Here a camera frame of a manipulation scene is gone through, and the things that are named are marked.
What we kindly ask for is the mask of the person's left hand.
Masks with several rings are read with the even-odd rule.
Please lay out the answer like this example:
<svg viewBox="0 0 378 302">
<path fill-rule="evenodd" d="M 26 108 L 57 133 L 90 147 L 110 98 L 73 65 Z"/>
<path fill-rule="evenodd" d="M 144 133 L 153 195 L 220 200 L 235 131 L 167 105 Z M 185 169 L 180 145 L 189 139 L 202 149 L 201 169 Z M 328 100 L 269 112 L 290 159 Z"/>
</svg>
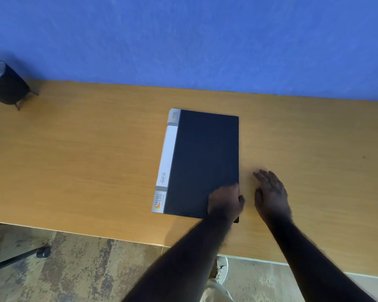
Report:
<svg viewBox="0 0 378 302">
<path fill-rule="evenodd" d="M 238 213 L 239 183 L 222 186 L 213 191 L 208 198 L 207 215 L 227 219 L 237 223 L 241 213 Z"/>
</svg>

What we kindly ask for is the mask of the person's right hand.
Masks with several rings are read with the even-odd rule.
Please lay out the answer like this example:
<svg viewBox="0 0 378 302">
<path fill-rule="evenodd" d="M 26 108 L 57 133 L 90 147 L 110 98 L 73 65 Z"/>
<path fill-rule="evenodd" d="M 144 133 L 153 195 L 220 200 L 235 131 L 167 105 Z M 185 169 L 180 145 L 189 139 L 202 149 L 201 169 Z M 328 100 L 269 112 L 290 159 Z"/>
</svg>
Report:
<svg viewBox="0 0 378 302">
<path fill-rule="evenodd" d="M 280 179 L 272 171 L 263 169 L 253 172 L 263 191 L 264 212 L 258 213 L 268 227 L 278 221 L 292 222 L 292 211 L 288 202 L 288 194 Z"/>
</svg>

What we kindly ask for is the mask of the black folder with white spine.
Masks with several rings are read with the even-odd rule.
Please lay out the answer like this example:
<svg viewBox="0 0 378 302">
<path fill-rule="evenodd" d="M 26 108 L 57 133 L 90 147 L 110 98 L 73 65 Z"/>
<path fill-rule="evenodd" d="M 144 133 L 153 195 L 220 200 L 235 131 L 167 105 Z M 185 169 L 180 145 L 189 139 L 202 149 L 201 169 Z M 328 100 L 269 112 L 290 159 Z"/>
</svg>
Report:
<svg viewBox="0 0 378 302">
<path fill-rule="evenodd" d="M 203 219 L 209 195 L 239 183 L 238 116 L 171 109 L 151 211 Z"/>
</svg>

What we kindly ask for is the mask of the person's left forearm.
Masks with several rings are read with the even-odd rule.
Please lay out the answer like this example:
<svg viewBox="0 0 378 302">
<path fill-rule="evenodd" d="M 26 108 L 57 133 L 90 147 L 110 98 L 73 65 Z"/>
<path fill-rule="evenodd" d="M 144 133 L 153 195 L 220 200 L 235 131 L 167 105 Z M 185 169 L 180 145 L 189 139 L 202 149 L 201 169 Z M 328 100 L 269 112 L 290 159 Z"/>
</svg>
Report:
<svg viewBox="0 0 378 302">
<path fill-rule="evenodd" d="M 221 214 L 207 216 L 147 269 L 122 302 L 199 302 L 232 225 Z"/>
</svg>

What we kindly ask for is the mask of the person's right forearm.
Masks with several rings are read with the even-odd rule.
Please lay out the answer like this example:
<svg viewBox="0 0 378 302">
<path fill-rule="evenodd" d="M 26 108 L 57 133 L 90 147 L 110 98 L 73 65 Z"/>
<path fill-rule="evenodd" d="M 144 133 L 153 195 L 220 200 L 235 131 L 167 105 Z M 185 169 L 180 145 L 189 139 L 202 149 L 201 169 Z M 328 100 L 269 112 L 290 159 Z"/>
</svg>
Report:
<svg viewBox="0 0 378 302">
<path fill-rule="evenodd" d="M 267 223 L 305 302 L 376 302 L 286 218 Z"/>
</svg>

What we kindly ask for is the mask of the person's beige shoe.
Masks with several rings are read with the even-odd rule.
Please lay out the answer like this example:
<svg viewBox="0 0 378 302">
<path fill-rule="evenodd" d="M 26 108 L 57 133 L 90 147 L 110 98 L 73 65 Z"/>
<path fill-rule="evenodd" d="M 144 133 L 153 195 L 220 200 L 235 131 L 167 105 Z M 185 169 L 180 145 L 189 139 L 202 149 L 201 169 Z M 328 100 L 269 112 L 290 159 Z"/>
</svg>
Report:
<svg viewBox="0 0 378 302">
<path fill-rule="evenodd" d="M 216 281 L 223 284 L 228 274 L 228 259 L 225 256 L 217 256 L 216 258 Z"/>
</svg>

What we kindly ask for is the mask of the person's beige trouser leg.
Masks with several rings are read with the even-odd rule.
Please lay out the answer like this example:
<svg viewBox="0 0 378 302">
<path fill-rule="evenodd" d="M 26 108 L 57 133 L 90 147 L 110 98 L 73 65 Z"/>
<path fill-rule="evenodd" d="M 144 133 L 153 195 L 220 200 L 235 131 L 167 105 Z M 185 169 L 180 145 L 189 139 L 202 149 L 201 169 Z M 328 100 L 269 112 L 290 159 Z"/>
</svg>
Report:
<svg viewBox="0 0 378 302">
<path fill-rule="evenodd" d="M 200 302 L 234 302 L 228 290 L 216 278 L 207 280 Z"/>
</svg>

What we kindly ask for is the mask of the black office chair base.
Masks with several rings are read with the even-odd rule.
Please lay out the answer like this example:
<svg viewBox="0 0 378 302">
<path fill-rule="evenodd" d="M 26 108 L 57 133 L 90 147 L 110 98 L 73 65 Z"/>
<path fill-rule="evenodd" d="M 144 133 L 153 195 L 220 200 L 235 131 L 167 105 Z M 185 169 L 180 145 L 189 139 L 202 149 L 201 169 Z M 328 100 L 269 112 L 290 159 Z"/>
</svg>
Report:
<svg viewBox="0 0 378 302">
<path fill-rule="evenodd" d="M 4 269 L 12 264 L 15 264 L 17 262 L 20 262 L 21 260 L 24 260 L 32 255 L 35 255 L 38 259 L 46 259 L 51 255 L 51 246 L 45 245 L 40 248 L 36 248 L 33 250 L 30 250 L 28 252 L 19 254 L 17 256 L 14 256 L 10 259 L 4 260 L 0 262 L 0 270 Z"/>
</svg>

